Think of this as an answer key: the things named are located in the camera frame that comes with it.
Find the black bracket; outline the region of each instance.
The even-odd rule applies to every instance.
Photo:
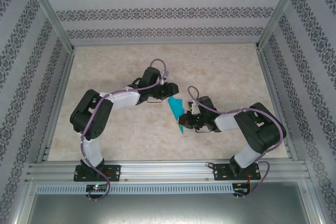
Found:
[[[103,165],[102,167],[97,168],[104,173],[111,182],[118,182],[121,174],[121,166],[120,165]],[[90,170],[86,169],[84,165],[77,165],[74,174],[75,182],[105,182],[106,179],[95,172],[92,168]]]
[[[251,164],[236,177],[231,169],[230,164],[213,164],[209,163],[208,167],[213,170],[214,179],[217,181],[224,180],[260,180],[260,170],[257,163]]]

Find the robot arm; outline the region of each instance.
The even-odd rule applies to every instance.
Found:
[[[197,101],[213,110],[216,110],[209,97],[201,97]],[[190,102],[190,110],[179,117],[179,124],[195,129],[197,132],[203,126],[209,131],[222,132],[225,130],[240,129],[246,138],[247,144],[236,155],[230,159],[230,170],[238,177],[246,173],[255,160],[267,149],[276,145],[280,140],[280,132],[272,120],[260,113],[253,111],[241,111],[239,113],[222,114],[209,111],[195,102]],[[286,137],[286,130],[282,124],[263,106],[255,103],[250,106],[252,109],[263,111],[270,115],[280,125],[283,137]]]
[[[103,100],[99,106],[93,121],[89,127],[89,130],[85,134],[83,141],[84,152],[89,162],[96,168],[103,166],[103,157],[100,148],[100,135],[105,129],[111,111],[126,107],[139,105],[144,101],[147,101],[149,97],[156,99],[165,99],[179,91],[178,86],[174,83],[161,82],[159,85],[142,90],[135,91],[137,88],[145,88],[155,84],[158,79],[161,79],[161,73],[159,70],[153,67],[148,67],[144,72],[142,78],[137,78],[132,84],[128,85],[125,89],[127,91],[116,93],[108,96]],[[70,117],[70,123],[74,126],[73,129],[81,137],[82,133],[92,115],[90,109],[96,108],[97,103],[107,93],[98,93],[95,90],[88,90]],[[81,160],[82,166],[91,170],[88,166],[85,158]]]

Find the marble floor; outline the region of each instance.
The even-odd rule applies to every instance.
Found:
[[[212,99],[219,111],[261,102],[274,112],[253,44],[181,44],[79,47],[62,103],[49,161],[81,159],[79,138],[70,115],[89,89],[111,92],[141,77],[155,58],[163,59],[168,82],[179,87],[176,98],[186,108],[189,85]],[[159,62],[154,67],[162,69]],[[123,108],[111,113],[102,134],[105,160],[231,158],[246,140],[240,130],[182,135],[168,102]],[[287,157],[284,145],[268,157]]]

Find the cyan object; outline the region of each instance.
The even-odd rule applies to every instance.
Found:
[[[173,112],[175,119],[177,120],[181,115],[184,114],[184,108],[182,106],[182,99],[175,99],[173,97],[169,97],[168,99],[169,106]],[[179,125],[179,128],[183,134],[183,126]]]

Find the patterned wallpaper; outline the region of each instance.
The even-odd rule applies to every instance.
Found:
[[[336,0],[291,0],[264,48],[298,156],[336,223]]]
[[[0,0],[0,223],[36,161],[67,52],[37,0]]]
[[[74,45],[257,42],[279,0],[50,0]]]

